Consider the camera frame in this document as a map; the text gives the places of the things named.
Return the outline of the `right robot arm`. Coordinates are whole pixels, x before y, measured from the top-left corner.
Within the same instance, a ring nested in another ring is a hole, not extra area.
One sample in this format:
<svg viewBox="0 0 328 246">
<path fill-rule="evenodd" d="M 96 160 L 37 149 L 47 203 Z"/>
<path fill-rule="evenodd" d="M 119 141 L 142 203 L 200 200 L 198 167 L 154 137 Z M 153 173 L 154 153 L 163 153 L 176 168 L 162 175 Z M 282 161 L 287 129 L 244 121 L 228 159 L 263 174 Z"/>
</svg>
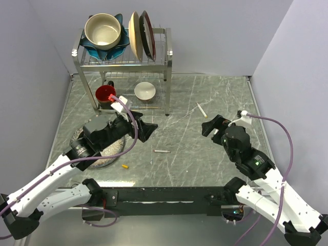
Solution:
<svg viewBox="0 0 328 246">
<path fill-rule="evenodd" d="M 266 154 L 251 145 L 246 129 L 252 126 L 254 118 L 255 115 L 243 110 L 238 112 L 236 120 L 230 121 L 217 115 L 201 125 L 202 135 L 208 136 L 215 131 L 212 142 L 222 146 L 236 168 L 269 195 L 264 197 L 235 177 L 226 184 L 224 198 L 230 204 L 239 202 L 249 206 L 273 223 L 262 245 L 268 242 L 275 229 L 284 234 L 289 245 L 317 245 L 321 235 L 327 231 L 327 215 L 313 209 L 286 180 L 293 165 L 292 142 L 289 142 L 288 169 L 281 174 Z"/>
</svg>

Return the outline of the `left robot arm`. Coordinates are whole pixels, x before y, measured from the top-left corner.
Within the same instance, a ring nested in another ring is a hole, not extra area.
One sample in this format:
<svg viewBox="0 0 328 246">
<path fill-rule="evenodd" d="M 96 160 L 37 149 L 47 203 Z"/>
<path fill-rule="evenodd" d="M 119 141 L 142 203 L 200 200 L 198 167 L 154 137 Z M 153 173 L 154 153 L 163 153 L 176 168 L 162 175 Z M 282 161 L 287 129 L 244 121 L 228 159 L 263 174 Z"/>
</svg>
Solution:
<svg viewBox="0 0 328 246">
<path fill-rule="evenodd" d="M 63 182 L 102 159 L 101 152 L 111 144 L 126 135 L 145 142 L 158 128 L 157 124 L 143 122 L 142 113 L 131 114 L 117 115 L 113 121 L 104 115 L 92 117 L 83 125 L 80 137 L 51 166 L 23 188 L 1 195 L 1 217 L 11 237 L 19 240 L 30 235 L 40 223 L 70 207 L 101 202 L 103 190 L 92 178 L 65 192 L 51 194 Z"/>
</svg>

